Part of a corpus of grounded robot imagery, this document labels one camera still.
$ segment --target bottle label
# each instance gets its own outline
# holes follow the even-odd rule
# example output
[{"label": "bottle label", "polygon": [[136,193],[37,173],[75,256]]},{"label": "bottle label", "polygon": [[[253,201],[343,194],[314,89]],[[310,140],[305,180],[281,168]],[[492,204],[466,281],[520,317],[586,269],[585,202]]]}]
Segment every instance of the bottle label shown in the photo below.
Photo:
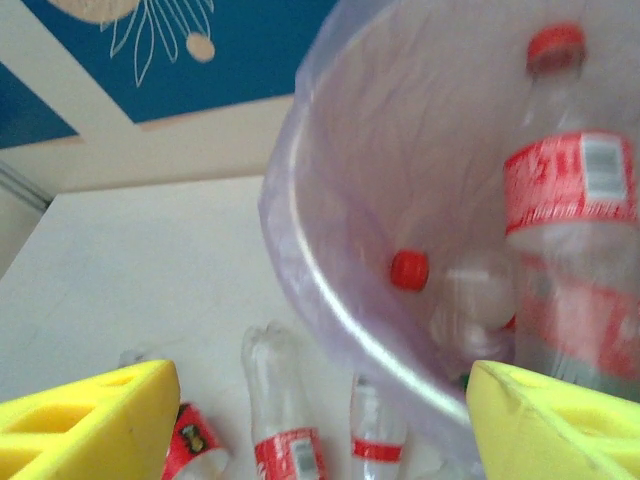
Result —
[{"label": "bottle label", "polygon": [[377,443],[364,438],[351,438],[351,455],[380,463],[400,463],[402,445]]},{"label": "bottle label", "polygon": [[326,480],[320,437],[299,428],[267,438],[255,447],[260,480]]},{"label": "bottle label", "polygon": [[174,478],[198,455],[223,448],[216,432],[200,411],[191,403],[181,404],[176,424],[173,427],[162,480]]},{"label": "bottle label", "polygon": [[559,352],[554,361],[558,371],[553,375],[572,381],[571,372],[561,371],[564,354],[606,374],[639,378],[640,321],[635,298],[550,274],[540,263],[527,265],[522,311],[529,322],[519,323],[518,328]]},{"label": "bottle label", "polygon": [[637,222],[633,149],[606,132],[545,138],[504,166],[507,235],[571,220]]}]

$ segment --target plastic container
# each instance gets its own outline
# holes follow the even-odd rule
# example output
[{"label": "plastic container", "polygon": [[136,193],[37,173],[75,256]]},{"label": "plastic container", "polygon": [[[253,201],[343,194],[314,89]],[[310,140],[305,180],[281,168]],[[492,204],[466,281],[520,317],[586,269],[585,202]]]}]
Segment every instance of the plastic container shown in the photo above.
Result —
[{"label": "plastic container", "polygon": [[258,478],[326,480],[318,426],[298,371],[295,338],[271,323],[244,336],[242,364],[251,400]]},{"label": "plastic container", "polygon": [[531,94],[505,164],[507,240],[523,277],[516,363],[636,399],[637,124],[604,108],[596,88],[578,88],[586,58],[577,24],[529,44]]},{"label": "plastic container", "polygon": [[505,144],[522,118],[532,35],[579,21],[579,88],[640,112],[635,0],[341,0],[296,76],[260,219],[277,279],[336,362],[363,373],[412,429],[482,476],[464,393],[428,332],[438,298],[402,295],[400,248],[446,264],[504,246]]},{"label": "plastic container", "polygon": [[351,479],[396,480],[407,441],[407,421],[363,376],[351,390]]}]

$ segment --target translucent plastic bin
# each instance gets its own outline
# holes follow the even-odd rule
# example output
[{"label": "translucent plastic bin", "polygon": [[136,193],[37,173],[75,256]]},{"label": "translucent plastic bin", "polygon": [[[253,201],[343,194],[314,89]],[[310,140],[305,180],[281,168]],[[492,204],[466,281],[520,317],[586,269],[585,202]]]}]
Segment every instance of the translucent plastic bin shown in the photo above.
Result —
[{"label": "translucent plastic bin", "polygon": [[296,78],[260,204],[282,286],[332,358],[445,454],[482,469],[461,390],[425,328],[436,295],[388,281],[398,248],[446,264],[504,243],[503,144],[530,89],[531,36],[577,21],[580,85],[640,112],[640,2],[343,0]]}]

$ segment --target crushed plastic bottle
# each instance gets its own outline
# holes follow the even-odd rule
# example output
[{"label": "crushed plastic bottle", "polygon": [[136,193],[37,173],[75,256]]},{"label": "crushed plastic bottle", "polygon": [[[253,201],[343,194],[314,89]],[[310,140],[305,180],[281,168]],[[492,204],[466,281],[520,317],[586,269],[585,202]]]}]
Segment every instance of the crushed plastic bottle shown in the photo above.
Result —
[{"label": "crushed plastic bottle", "polygon": [[[160,358],[148,350],[126,350],[119,366]],[[219,480],[229,459],[229,451],[200,410],[193,403],[181,403],[161,480]]]},{"label": "crushed plastic bottle", "polygon": [[511,353],[505,325],[515,313],[510,259],[489,249],[470,250],[429,279],[440,303],[431,320],[434,341],[468,366],[479,359],[504,361]]},{"label": "crushed plastic bottle", "polygon": [[395,480],[407,441],[407,422],[363,376],[351,390],[351,479]]},{"label": "crushed plastic bottle", "polygon": [[327,480],[320,434],[298,371],[294,336],[251,327],[242,344],[251,436],[261,480]]},{"label": "crushed plastic bottle", "polygon": [[640,400],[637,118],[580,81],[586,55],[575,24],[529,44],[531,93],[504,167],[520,255],[516,364]]},{"label": "crushed plastic bottle", "polygon": [[431,289],[438,302],[429,320],[431,337],[449,378],[466,388],[475,360],[513,357],[513,335],[506,328],[516,310],[512,262],[506,252],[488,248],[469,249],[448,264],[437,260],[400,250],[390,279],[406,291]]}]

